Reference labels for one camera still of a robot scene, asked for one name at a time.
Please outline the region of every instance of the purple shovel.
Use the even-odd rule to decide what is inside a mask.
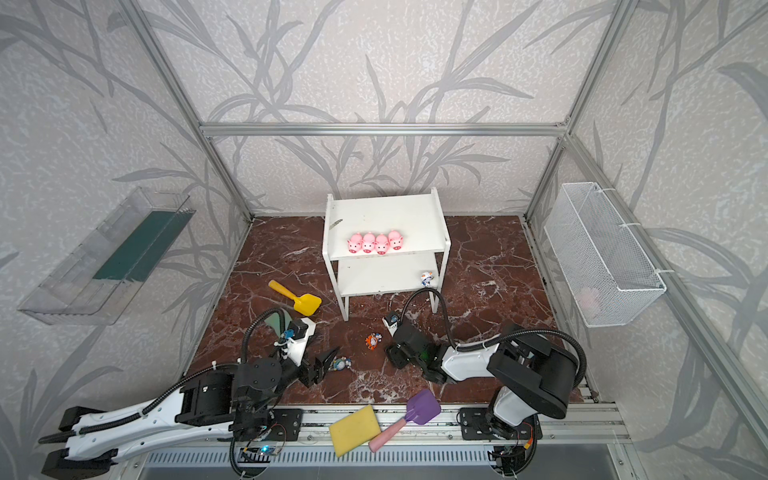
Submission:
[[[387,430],[379,433],[376,438],[368,443],[368,448],[371,449],[371,452],[376,453],[385,443],[395,436],[402,427],[406,426],[406,423],[414,422],[419,425],[424,425],[429,420],[434,419],[438,413],[440,413],[440,404],[437,403],[434,394],[428,389],[423,389],[408,401],[408,405],[406,406],[406,416],[391,424]]]

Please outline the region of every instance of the pink handle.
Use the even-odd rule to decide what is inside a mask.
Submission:
[[[400,429],[404,426],[406,426],[406,419],[400,419],[397,422],[391,424],[387,430],[379,433],[376,438],[371,440],[368,443],[368,448],[371,449],[371,452],[376,453],[379,451],[380,448],[384,446],[385,443],[387,443],[397,432],[400,431]]]

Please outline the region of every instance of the top shelf surface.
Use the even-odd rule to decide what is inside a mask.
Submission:
[[[371,232],[378,236],[381,233],[387,235],[392,230],[399,231],[403,238],[402,249],[390,249],[386,255],[445,251],[447,229],[436,191],[433,194],[329,202],[326,242],[328,257],[332,261],[379,256],[375,252],[349,252],[347,240],[358,232],[362,235]]]

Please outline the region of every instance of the leaf pattern wallpaper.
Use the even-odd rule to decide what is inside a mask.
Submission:
[[[246,231],[118,7],[0,4],[0,471],[41,478],[69,406],[115,409],[182,373]],[[197,211],[112,326],[48,326],[16,309],[137,186]]]
[[[208,122],[565,119],[614,1],[142,0]],[[122,28],[113,18],[110,28]],[[546,137],[219,137],[254,212],[438,187],[448,212],[525,211]]]
[[[768,392],[768,2],[641,2],[577,126],[704,312]],[[532,218],[603,400],[651,478],[768,478],[768,459],[664,301],[585,329],[543,231],[565,156]]]

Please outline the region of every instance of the side wall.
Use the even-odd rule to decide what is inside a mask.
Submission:
[[[612,0],[141,0],[207,122],[561,122]],[[446,212],[519,213],[551,138],[218,139],[260,214],[440,189]]]
[[[247,231],[112,2],[0,5],[0,474],[40,477],[60,414],[162,392],[186,367]],[[112,326],[16,309],[136,186],[197,212]]]
[[[768,3],[641,2],[578,137],[763,391],[768,247]],[[663,300],[585,329],[543,231],[566,154],[531,222],[603,400],[651,478],[768,478],[768,459]]]

